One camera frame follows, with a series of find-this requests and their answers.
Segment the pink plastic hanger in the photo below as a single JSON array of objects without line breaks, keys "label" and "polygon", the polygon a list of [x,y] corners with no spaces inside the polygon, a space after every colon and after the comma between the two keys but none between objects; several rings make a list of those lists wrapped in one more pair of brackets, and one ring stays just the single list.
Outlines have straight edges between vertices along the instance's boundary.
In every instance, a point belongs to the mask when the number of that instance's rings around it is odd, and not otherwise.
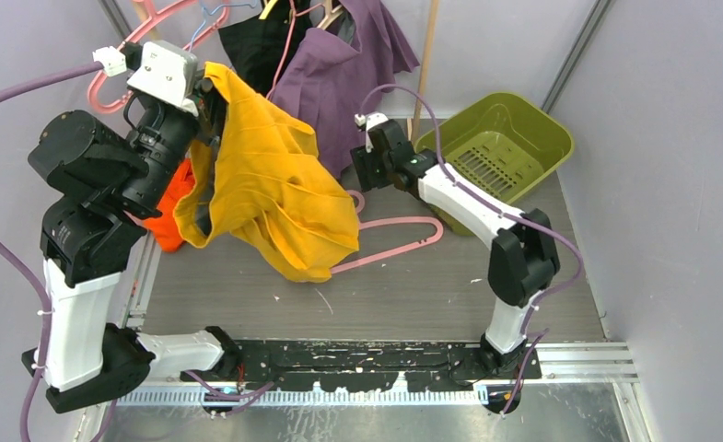
[{"label": "pink plastic hanger", "polygon": [[374,253],[369,253],[364,256],[356,257],[352,260],[345,260],[338,263],[332,267],[332,275],[353,271],[376,262],[380,263],[381,267],[384,267],[386,261],[391,258],[401,256],[414,250],[424,249],[427,246],[436,245],[443,239],[445,234],[444,224],[431,215],[390,216],[366,221],[359,220],[358,224],[359,231],[361,233],[389,227],[430,227],[431,230],[429,235],[422,238],[407,242],[395,239],[384,250],[378,250]]}]

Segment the yellow skirt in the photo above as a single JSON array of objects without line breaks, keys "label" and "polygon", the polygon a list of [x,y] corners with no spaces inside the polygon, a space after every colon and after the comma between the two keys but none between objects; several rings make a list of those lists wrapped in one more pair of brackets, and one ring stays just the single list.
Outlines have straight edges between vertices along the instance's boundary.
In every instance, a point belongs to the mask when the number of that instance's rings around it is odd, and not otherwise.
[{"label": "yellow skirt", "polygon": [[182,238],[201,249],[229,234],[289,281],[329,280],[358,251],[359,222],[352,197],[318,159],[314,130],[229,67],[204,67],[226,114],[217,150],[190,146],[195,184],[173,210]]}]

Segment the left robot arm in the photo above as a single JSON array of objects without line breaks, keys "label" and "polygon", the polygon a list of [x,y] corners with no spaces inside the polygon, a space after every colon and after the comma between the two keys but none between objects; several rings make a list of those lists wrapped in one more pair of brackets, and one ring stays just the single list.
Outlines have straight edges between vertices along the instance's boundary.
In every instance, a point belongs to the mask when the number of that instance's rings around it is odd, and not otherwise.
[{"label": "left robot arm", "polygon": [[84,110],[54,117],[29,154],[30,166],[60,193],[45,212],[40,247],[52,303],[43,356],[46,398],[58,413],[120,399],[150,378],[193,372],[226,380],[239,371],[239,347],[209,326],[192,334],[155,336],[107,319],[131,250],[159,214],[172,177],[194,140],[217,135],[225,115],[212,82],[197,75],[186,110],[137,90],[145,111],[126,136]]}]

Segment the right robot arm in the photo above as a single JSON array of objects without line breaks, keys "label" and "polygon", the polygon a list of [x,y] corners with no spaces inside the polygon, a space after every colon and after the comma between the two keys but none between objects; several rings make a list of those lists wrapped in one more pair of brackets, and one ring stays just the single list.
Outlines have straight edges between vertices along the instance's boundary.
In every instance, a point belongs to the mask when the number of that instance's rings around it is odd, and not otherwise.
[{"label": "right robot arm", "polygon": [[357,114],[362,145],[351,158],[363,191],[393,186],[464,226],[473,257],[483,258],[494,300],[480,339],[479,363],[493,378],[518,364],[527,342],[523,327],[534,300],[550,287],[561,262],[548,215],[504,204],[464,179],[440,154],[416,151],[403,128],[382,113]]}]

